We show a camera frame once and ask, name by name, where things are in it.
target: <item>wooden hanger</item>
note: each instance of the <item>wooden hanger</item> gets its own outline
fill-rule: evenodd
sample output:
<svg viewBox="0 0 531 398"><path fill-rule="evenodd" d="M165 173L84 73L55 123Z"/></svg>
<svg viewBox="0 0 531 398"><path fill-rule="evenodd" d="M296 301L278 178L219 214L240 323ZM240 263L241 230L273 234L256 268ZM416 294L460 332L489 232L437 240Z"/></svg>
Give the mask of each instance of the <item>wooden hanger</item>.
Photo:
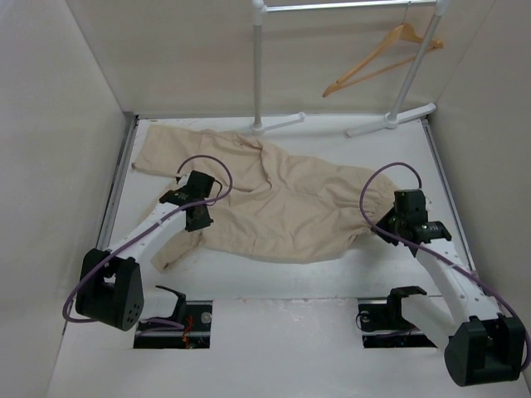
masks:
<svg viewBox="0 0 531 398"><path fill-rule="evenodd" d="M357 64L353 69L349 70L339 79L337 79L333 84L329 85L328 88L323 93L323 98L328 97L330 94L332 94L335 91L344 89L351 85L355 85L359 83L360 81L364 81L374 76L381 75L384 72L387 72L391 69L404 65L407 62L413 61L415 59L415 56L407 58L406 60L400 61L396 64L386 66L385 68L382 68L373 73L370 73L369 75L365 75L364 77L360 77L359 79L347 81L352 76L356 75L361 69L367 66L371 61L377 58L380 54L382 54L384 51L389 49L389 47L391 47L396 41L404 40L404 41L411 41L413 43L420 44L422 42L422 39L423 37L420 37L417 35L411 23L403 23L402 25L395 27L392 31L390 31L387 34L387 36L385 36L385 38L380 42L378 47L376 47L376 49L367 58L365 58L363 61ZM442 42L442 40L433 39L430 41L430 47L428 49L428 52L433 51L437 48L442 48L443 46L444 46L444 43Z"/></svg>

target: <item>crumpled fabric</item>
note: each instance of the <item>crumpled fabric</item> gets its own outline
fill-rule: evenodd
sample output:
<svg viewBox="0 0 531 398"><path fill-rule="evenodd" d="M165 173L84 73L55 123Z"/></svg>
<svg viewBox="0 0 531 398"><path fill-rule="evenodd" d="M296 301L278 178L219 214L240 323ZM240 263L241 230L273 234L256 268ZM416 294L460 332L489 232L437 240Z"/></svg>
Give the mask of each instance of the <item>crumpled fabric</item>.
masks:
<svg viewBox="0 0 531 398"><path fill-rule="evenodd" d="M373 170L289 155L257 137L152 125L133 168L176 177L181 163L200 153L222 160L234 187L227 198L208 207L214 220L209 227L176 234L154 256L152 263L159 270L200 246L275 262L320 261L341 255L370 231L359 211L359 195ZM192 170L215 177L227 189L227 175L216 162L194 159L182 174ZM176 188L172 182L160 196ZM376 177L365 196L369 217L379 220L389 211L396 189L388 177Z"/></svg>

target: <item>robotic arm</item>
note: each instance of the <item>robotic arm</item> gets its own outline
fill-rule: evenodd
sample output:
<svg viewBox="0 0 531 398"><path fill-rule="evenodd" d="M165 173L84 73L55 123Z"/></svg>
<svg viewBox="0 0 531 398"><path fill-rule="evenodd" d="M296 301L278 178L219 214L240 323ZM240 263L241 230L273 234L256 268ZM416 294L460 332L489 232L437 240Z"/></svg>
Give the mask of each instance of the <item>robotic arm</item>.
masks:
<svg viewBox="0 0 531 398"><path fill-rule="evenodd" d="M393 234L428 249L411 252L433 278L451 313L437 307L418 287L398 288L387 298L387 321L399 328L419 328L444 352L446 368L458 386L517 380L524 325L516 317L506 318L477 284L459 272L457 267L465 266L451 235L441 222L428 221L422 191L396 191L394 207L377 227L377 235L388 243L398 244ZM453 265L429 251L444 254Z"/></svg>
<svg viewBox="0 0 531 398"><path fill-rule="evenodd" d="M81 286L76 312L124 331L140 319L153 317L182 323L186 296L161 286L144 289L140 270L151 266L153 256L178 232L200 230L213 223L206 204L190 206L186 211L177 209L204 201L214 182L214 177L192 171L178 179L178 189L160 197L151 214L122 241L106 250L89 251L83 259L81 279L110 253L121 249L118 256Z"/></svg>

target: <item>white table surface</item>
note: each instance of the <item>white table surface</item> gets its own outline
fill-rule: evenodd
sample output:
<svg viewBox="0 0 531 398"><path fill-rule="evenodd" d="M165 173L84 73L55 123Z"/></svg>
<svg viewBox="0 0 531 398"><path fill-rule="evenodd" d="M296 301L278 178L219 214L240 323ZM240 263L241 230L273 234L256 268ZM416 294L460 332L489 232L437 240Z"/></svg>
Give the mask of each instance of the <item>white table surface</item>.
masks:
<svg viewBox="0 0 531 398"><path fill-rule="evenodd" d="M454 219L436 163L419 121L358 138L343 131L363 117L309 116L266 134L264 139L293 154L333 163L378 168L406 161L422 175L431 199L431 219L443 221L460 252ZM140 122L132 160L151 123L191 129L246 129L249 118ZM406 169L387 175L415 187ZM168 183L129 169L112 240ZM355 297L382 297L393 287L416 284L438 292L406 249L376 237L357 240L340 259L308 265L270 264L199 250L164 274L143 269L143 279L187 294L214 299L209 350L134 350L134 331L103 324L69 324L49 398L93 397L528 397L523 377L512 383L459 388L434 348L363 349L354 318Z"/></svg>

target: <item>clothes rack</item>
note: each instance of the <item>clothes rack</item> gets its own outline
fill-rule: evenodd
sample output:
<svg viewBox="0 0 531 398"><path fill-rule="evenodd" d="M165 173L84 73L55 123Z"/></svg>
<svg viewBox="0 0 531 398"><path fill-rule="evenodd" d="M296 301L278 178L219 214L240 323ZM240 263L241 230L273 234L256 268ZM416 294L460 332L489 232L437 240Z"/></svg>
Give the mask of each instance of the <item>clothes rack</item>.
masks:
<svg viewBox="0 0 531 398"><path fill-rule="evenodd" d="M387 7L427 7L435 6L435 11L431 17L430 24L426 29L424 40L419 46L415 60L413 61L402 88L398 93L395 104L391 111L371 123L359 126L354 129L348 129L347 134L350 137L371 133L379 129L395 129L400 123L405 123L430 114L436 109L434 104L427 104L420 108L401 112L400 109L407 96L407 92L412 86L413 80L426 54L426 50L433 38L439 21L446 12L450 0L372 0L361 2L333 2L324 4L301 4L292 6L267 7L263 0L252 0L253 5L253 41L254 41L254 101L255 101L255 120L251 126L253 133L263 134L265 131L278 129L287 125L304 122L305 114L300 112L283 118L281 123L274 125L264 125L262 123L262 26L264 16L269 13L277 12L299 12L299 11L323 11L339 10L350 8L387 8Z"/></svg>

